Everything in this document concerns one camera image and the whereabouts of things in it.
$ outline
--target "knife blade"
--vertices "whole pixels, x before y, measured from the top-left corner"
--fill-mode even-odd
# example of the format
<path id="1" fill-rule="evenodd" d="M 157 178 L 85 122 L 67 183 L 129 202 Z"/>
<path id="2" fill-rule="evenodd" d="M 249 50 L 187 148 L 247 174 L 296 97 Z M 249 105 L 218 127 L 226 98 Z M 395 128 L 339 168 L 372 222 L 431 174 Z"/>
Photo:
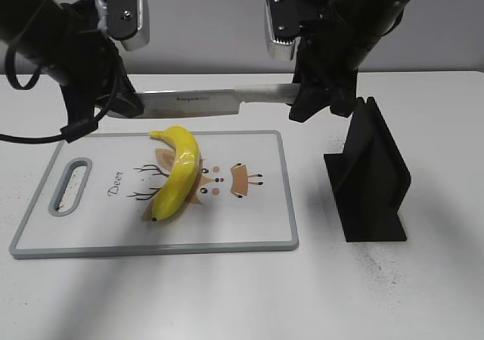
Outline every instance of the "knife blade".
<path id="1" fill-rule="evenodd" d="M 137 93 L 144 112 L 134 119 L 176 119 L 236 115 L 242 102 L 292 104 L 299 84 L 247 85 L 234 89 L 203 91 L 157 91 Z M 109 117 L 125 118 L 115 112 Z"/>

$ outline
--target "cutting board handle hole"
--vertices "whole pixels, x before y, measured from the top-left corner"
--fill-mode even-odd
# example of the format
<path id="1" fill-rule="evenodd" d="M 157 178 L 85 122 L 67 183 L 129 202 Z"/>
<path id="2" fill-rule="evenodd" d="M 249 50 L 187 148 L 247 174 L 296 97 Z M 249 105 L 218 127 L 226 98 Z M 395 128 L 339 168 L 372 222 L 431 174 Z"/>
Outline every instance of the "cutting board handle hole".
<path id="1" fill-rule="evenodd" d="M 49 204 L 51 215 L 62 217 L 76 210 L 91 169 L 92 161 L 85 157 L 74 159 L 66 165 Z"/>

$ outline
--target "black cable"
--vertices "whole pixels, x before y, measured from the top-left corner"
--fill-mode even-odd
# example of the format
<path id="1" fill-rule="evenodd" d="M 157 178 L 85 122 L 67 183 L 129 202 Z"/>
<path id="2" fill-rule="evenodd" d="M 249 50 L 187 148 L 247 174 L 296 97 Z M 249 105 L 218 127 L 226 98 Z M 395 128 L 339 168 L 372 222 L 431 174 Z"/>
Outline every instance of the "black cable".
<path id="1" fill-rule="evenodd" d="M 46 138 L 19 138 L 8 134 L 0 134 L 0 141 L 12 142 L 14 144 L 50 144 L 64 139 L 62 134 L 48 136 Z"/>
<path id="2" fill-rule="evenodd" d="M 116 66 L 114 68 L 114 78 L 113 78 L 113 87 L 111 88 L 111 92 L 109 93 L 109 98 L 107 99 L 106 106 L 101 108 L 98 114 L 93 118 L 94 121 L 101 121 L 103 117 L 109 112 L 111 107 L 113 106 L 113 102 L 116 99 L 116 96 L 120 89 L 120 81 L 119 81 L 119 58 L 116 58 Z"/>
<path id="3" fill-rule="evenodd" d="M 107 99 L 106 106 L 104 106 L 99 113 L 92 118 L 89 123 L 99 122 L 101 119 L 106 116 L 107 112 L 110 110 L 113 102 L 118 94 L 119 91 L 119 66 L 116 60 L 116 66 L 114 68 L 114 77 L 113 77 L 113 87 L 111 88 L 111 92 L 109 98 Z M 8 134 L 0 134 L 0 141 L 11 142 L 14 144 L 50 144 L 52 142 L 58 142 L 64 140 L 64 136 L 62 134 L 57 134 L 55 136 L 47 136 L 45 138 L 22 138 L 18 136 L 10 136 Z"/>
<path id="4" fill-rule="evenodd" d="M 36 11 L 27 21 L 27 23 L 25 24 L 25 27 L 10 43 L 10 46 L 8 47 L 8 50 L 7 50 L 7 54 L 5 55 L 5 75 L 7 76 L 7 80 L 12 86 L 12 88 L 15 88 L 17 90 L 27 91 L 32 89 L 36 85 L 37 81 L 39 80 L 40 73 L 42 71 L 42 67 L 38 66 L 35 72 L 32 74 L 32 77 L 30 77 L 30 80 L 27 82 L 27 84 L 21 85 L 18 82 L 17 70 L 15 69 L 15 55 L 17 53 L 18 42 L 22 39 L 23 34 L 25 34 L 25 32 L 30 28 L 30 25 L 32 24 L 32 22 L 37 18 L 37 15 L 39 15 L 39 12 L 44 7 L 44 4 L 45 4 L 45 0 L 41 0 L 39 7 L 36 9 Z"/>

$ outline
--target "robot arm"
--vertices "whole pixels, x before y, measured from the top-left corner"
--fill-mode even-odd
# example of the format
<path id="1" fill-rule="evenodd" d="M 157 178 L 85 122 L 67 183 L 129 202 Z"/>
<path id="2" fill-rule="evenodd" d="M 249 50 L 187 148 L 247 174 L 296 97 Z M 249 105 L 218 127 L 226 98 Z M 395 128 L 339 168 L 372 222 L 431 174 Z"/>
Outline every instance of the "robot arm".
<path id="1" fill-rule="evenodd" d="M 410 0 L 267 0 L 269 54 L 292 59 L 300 38 L 293 82 L 299 93 L 290 119 L 304 122 L 319 110 L 349 116 L 361 62 L 398 26 Z"/>
<path id="2" fill-rule="evenodd" d="M 107 5 L 105 29 L 99 29 L 99 10 Z M 147 42 L 145 0 L 81 0 L 57 4 L 54 0 L 0 0 L 8 14 L 0 20 L 0 39 L 8 44 L 5 72 L 16 89 L 32 88 L 40 72 L 60 84 L 68 124 L 51 138 L 28 139 L 2 135 L 4 141 L 28 144 L 65 139 L 74 141 L 98 127 L 107 111 L 126 117 L 143 112 L 118 50 L 109 36 L 128 50 Z M 26 86 L 15 74 L 15 54 L 38 68 Z M 94 108 L 101 107 L 94 116 Z"/>
<path id="3" fill-rule="evenodd" d="M 292 59 L 295 41 L 300 39 L 295 85 L 289 87 L 289 91 L 299 91 L 295 100 L 290 100 L 290 119 L 304 122 L 325 107 L 337 115 L 349 116 L 355 107 L 359 65 L 399 24 L 409 1 L 267 0 L 269 54 Z M 108 111 L 112 116 L 131 118 L 143 116 L 148 108 L 150 112 L 144 116 L 161 117 L 165 102 L 185 101 L 184 97 L 157 100 L 136 94 L 111 41 L 122 41 L 127 50 L 147 43 L 146 0 L 82 0 L 71 5 L 58 5 L 53 0 L 0 0 L 0 8 L 9 12 L 0 20 L 0 39 L 9 45 L 5 59 L 9 82 L 16 89 L 30 89 L 41 70 L 49 74 L 60 84 L 68 118 L 61 133 L 50 138 L 0 134 L 0 140 L 26 144 L 63 139 L 71 142 L 95 131 Z M 38 66 L 26 86 L 21 86 L 15 76 L 16 52 Z M 232 108 L 226 107 L 230 102 L 237 105 L 236 100 L 225 100 L 223 94 L 213 102 L 217 107 L 209 114 L 231 112 Z M 101 108 L 96 116 L 95 107 Z"/>

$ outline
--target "deer antler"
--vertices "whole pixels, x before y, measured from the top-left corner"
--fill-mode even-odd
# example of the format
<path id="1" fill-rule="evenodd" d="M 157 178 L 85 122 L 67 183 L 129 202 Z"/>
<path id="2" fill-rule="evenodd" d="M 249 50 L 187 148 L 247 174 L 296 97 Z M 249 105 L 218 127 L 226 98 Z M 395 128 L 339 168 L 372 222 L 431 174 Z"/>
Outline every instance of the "deer antler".
<path id="1" fill-rule="evenodd" d="M 164 177 L 169 177 L 168 174 L 165 174 L 164 172 L 161 171 L 161 168 L 159 168 L 156 165 L 143 165 L 141 168 L 134 168 L 133 170 L 138 170 L 138 172 L 156 172 L 154 175 L 163 175 Z"/>
<path id="2" fill-rule="evenodd" d="M 149 200 L 153 198 L 157 193 L 160 191 L 161 187 L 151 187 L 152 193 L 136 193 L 133 192 L 133 195 L 128 195 L 128 198 L 136 198 L 136 200 Z"/>

